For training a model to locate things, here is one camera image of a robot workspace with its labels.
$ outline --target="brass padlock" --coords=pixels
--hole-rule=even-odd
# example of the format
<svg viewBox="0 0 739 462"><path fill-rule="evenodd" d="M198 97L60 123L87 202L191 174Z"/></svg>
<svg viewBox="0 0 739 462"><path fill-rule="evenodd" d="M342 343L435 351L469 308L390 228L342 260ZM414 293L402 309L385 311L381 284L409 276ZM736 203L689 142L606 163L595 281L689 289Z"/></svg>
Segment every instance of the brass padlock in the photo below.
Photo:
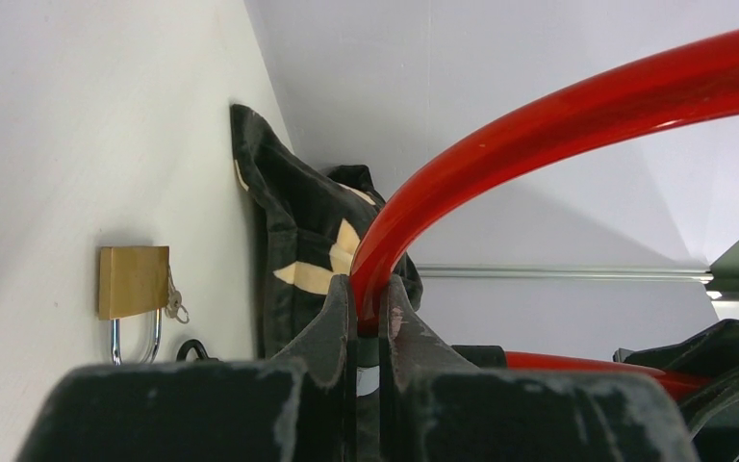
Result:
<svg viewBox="0 0 739 462"><path fill-rule="evenodd" d="M152 362L163 330L161 309L168 304L168 247L100 249L97 317L109 321L112 361L120 365L120 319L153 311L152 341L145 362Z"/></svg>

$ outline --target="red metal tube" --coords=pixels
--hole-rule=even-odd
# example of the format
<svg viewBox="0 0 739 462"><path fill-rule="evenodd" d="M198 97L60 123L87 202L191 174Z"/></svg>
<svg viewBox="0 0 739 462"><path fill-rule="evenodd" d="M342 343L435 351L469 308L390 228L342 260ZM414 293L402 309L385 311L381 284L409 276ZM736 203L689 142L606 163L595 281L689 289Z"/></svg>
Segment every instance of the red metal tube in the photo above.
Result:
<svg viewBox="0 0 739 462"><path fill-rule="evenodd" d="M632 364L593 361L590 359L551 356L549 354L505 352L505 363L508 369L524 369L533 371L590 371L590 372L635 372L654 378L670 396L679 400L700 390L711 379L697 377L680 372L660 371L654 368L634 366Z"/></svg>
<svg viewBox="0 0 739 462"><path fill-rule="evenodd" d="M467 200L573 155L739 114L739 31L617 67L504 115L421 168L390 199L353 261L358 330L377 335L395 263L429 225Z"/></svg>

